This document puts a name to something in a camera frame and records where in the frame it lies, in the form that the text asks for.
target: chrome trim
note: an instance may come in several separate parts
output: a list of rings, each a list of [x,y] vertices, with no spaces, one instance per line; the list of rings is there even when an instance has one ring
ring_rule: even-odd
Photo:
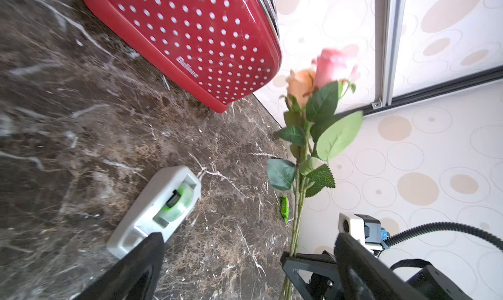
[[[278,25],[277,25],[277,22],[276,22],[276,11],[272,7],[270,0],[259,0],[259,2],[260,2],[260,5],[262,7],[262,10],[266,14],[266,17],[267,17],[267,20],[269,21],[269,25],[271,26],[271,29],[274,32],[274,37],[276,39],[276,42],[279,45],[279,43],[280,43],[280,39],[279,39],[280,32],[278,30]]]

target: red polka dot toaster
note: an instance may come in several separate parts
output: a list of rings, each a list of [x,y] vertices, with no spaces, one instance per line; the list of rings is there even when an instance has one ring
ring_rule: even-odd
[[[119,37],[212,110],[264,86],[281,63],[273,0],[84,0]]]

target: black cable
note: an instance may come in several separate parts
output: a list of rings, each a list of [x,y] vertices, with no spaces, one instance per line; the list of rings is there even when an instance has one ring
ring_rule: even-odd
[[[471,234],[471,235],[479,237],[483,240],[486,240],[487,242],[493,244],[494,246],[496,246],[498,249],[500,249],[503,252],[503,240],[501,240],[500,238],[498,238],[495,235],[490,234],[489,232],[486,232],[482,229],[468,226],[468,225],[462,224],[462,223],[457,223],[457,222],[427,223],[422,226],[417,226],[417,227],[411,228],[409,230],[405,230],[399,234],[395,234],[395,235],[389,237],[387,240],[384,240],[384,243],[386,243],[387,246],[391,247],[391,246],[394,246],[395,244],[398,244],[398,243],[403,242],[408,239],[412,239],[412,238],[417,237],[421,234],[427,234],[427,233],[435,232],[435,231],[458,231],[458,232],[462,232],[465,234]],[[382,251],[383,250],[375,251],[374,255],[378,257],[379,255],[381,255]]]

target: white mount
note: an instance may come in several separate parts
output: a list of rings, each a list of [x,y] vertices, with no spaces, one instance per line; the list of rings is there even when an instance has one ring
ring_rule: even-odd
[[[180,217],[164,228],[152,218],[173,196],[173,191],[178,189],[183,182],[194,190],[192,202]],[[151,233],[160,232],[164,242],[166,242],[185,217],[193,210],[199,198],[201,198],[201,182],[189,168],[180,165],[159,170],[150,179],[114,230],[114,233],[107,241],[107,249],[121,259]]]

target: marble countertop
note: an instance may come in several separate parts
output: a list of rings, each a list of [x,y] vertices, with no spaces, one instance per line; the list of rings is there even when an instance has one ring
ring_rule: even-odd
[[[70,299],[116,259],[105,242],[154,173],[202,197],[167,242],[158,299],[274,299],[291,223],[266,162],[278,124],[254,96],[216,114],[82,0],[0,0],[1,299]]]

